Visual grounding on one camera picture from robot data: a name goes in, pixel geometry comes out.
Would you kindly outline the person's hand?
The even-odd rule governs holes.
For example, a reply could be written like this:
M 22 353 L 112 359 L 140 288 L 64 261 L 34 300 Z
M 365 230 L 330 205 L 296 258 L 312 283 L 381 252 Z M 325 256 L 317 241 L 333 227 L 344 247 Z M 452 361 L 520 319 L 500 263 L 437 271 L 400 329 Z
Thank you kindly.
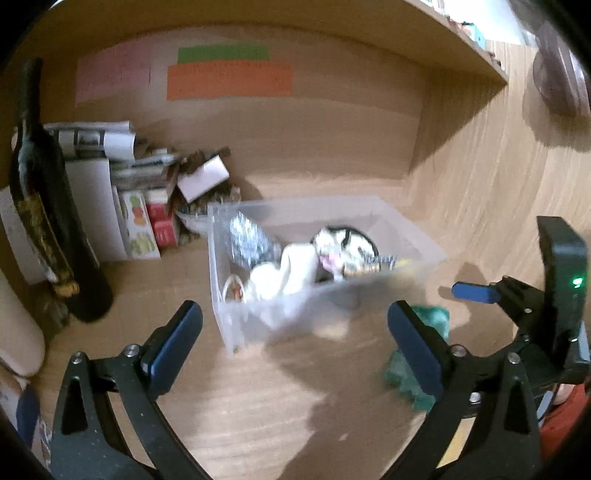
M 560 384 L 556 389 L 552 404 L 561 405 L 566 402 L 571 396 L 574 388 L 575 385 L 573 384 Z

